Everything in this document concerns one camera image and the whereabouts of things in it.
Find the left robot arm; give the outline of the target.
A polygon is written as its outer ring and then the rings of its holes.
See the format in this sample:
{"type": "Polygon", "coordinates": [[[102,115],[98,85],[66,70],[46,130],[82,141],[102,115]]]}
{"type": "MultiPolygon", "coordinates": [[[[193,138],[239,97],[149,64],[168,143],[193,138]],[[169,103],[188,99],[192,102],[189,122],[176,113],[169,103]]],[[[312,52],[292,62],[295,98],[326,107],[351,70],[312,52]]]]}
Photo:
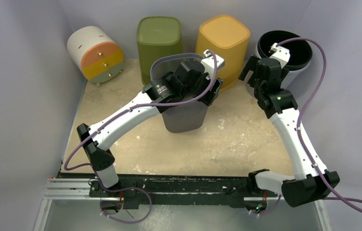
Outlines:
{"type": "Polygon", "coordinates": [[[90,126],[82,123],[77,127],[83,149],[107,196],[114,197],[120,192],[110,147],[145,120],[176,106],[190,104],[191,100],[184,100],[186,96],[210,106],[223,83],[215,77],[223,66],[223,61],[212,58],[184,61],[174,72],[167,72],[146,85],[132,101],[103,121],[90,126]]]}

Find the orange plastic mesh basket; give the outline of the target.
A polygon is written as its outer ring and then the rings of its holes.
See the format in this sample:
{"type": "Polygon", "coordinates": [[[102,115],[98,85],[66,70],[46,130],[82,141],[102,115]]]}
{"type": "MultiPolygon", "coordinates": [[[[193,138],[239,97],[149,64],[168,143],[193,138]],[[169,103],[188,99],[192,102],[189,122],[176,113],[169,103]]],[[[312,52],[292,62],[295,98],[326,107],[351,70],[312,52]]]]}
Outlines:
{"type": "Polygon", "coordinates": [[[211,50],[224,59],[225,65],[217,73],[223,80],[221,91],[238,81],[249,39],[249,29],[230,15],[219,15],[200,25],[195,53],[211,50]]]}

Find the light grey round bin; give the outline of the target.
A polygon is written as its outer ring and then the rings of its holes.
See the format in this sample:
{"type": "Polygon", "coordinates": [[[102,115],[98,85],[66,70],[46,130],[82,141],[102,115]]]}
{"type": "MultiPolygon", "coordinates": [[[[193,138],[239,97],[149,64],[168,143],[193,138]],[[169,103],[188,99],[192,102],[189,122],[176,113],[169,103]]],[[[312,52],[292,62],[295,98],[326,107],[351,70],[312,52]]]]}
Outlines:
{"type": "MultiPolygon", "coordinates": [[[[309,43],[305,41],[289,42],[282,47],[289,49],[290,59],[285,68],[289,70],[288,74],[282,80],[281,88],[286,89],[293,80],[304,70],[307,69],[312,58],[312,48],[309,43]]],[[[266,55],[266,51],[269,51],[271,45],[268,47],[257,45],[256,55],[262,56],[262,53],[266,55]]],[[[246,83],[246,90],[250,96],[254,97],[254,88],[246,83]]]]}

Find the grey plastic basket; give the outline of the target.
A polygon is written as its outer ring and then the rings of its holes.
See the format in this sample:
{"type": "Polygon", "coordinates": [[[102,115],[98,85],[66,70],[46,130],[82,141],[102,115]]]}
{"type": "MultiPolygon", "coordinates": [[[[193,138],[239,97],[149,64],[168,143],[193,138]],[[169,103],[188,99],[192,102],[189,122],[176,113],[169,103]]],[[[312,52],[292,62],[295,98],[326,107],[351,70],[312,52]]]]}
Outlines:
{"type": "MultiPolygon", "coordinates": [[[[167,72],[174,72],[181,62],[194,60],[200,62],[202,55],[196,53],[181,53],[159,58],[150,68],[150,79],[161,78],[167,72]]],[[[162,113],[166,129],[171,133],[188,132],[202,126],[208,106],[202,102],[193,102],[171,107],[162,113]]]]}

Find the green slotted plastic basket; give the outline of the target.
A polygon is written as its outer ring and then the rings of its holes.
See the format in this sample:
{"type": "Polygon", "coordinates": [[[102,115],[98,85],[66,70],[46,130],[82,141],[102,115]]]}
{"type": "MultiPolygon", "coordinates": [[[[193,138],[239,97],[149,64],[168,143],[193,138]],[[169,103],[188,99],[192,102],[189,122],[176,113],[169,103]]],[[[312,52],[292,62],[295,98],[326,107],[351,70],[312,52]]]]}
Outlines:
{"type": "Polygon", "coordinates": [[[141,19],[137,27],[137,50],[141,82],[147,85],[156,60],[183,52],[180,21],[169,16],[141,19]]]}

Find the black round bin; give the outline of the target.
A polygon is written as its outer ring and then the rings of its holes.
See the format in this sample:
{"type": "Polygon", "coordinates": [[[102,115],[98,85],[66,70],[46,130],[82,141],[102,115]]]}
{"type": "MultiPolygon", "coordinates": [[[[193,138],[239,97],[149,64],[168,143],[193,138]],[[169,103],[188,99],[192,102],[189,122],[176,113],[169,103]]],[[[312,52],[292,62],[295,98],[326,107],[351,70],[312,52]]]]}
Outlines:
{"type": "MultiPolygon", "coordinates": [[[[263,34],[256,45],[257,56],[261,58],[270,57],[269,50],[274,43],[279,43],[287,39],[297,38],[299,35],[284,30],[274,30],[263,34]]],[[[286,64],[289,71],[297,71],[306,67],[312,59],[312,48],[306,41],[293,41],[283,45],[289,49],[290,59],[286,64]]]]}

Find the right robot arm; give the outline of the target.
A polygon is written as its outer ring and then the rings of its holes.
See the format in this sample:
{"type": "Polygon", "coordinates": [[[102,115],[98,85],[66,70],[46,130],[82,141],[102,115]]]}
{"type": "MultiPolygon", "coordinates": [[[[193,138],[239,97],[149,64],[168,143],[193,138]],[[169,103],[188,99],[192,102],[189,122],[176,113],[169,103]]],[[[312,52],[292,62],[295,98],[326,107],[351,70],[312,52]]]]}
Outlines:
{"type": "Polygon", "coordinates": [[[300,111],[292,93],[281,88],[288,69],[273,58],[251,56],[241,72],[244,80],[249,71],[252,75],[247,84],[254,89],[259,107],[277,129],[289,155],[294,175],[286,176],[261,169],[249,173],[247,190],[258,196],[265,190],[284,197],[291,207],[298,207],[325,199],[329,187],[336,187],[340,177],[329,171],[313,148],[298,117],[300,111]]]}

